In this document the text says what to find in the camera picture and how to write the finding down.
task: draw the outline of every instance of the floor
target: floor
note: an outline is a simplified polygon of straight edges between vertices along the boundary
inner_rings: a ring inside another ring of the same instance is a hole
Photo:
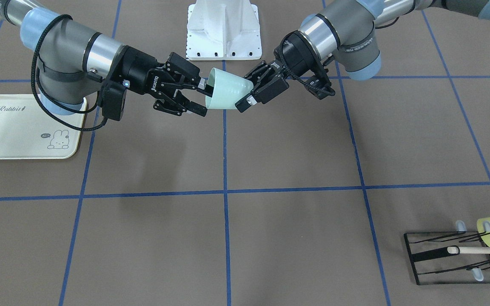
[[[43,3],[164,60],[194,2]],[[265,60],[325,5],[253,3]],[[335,97],[177,118],[130,93],[73,157],[0,161],[0,305],[490,305],[415,285],[402,238],[490,216],[490,22],[431,8],[377,37],[379,75],[332,66]],[[29,93],[31,57],[1,22],[0,94]]]

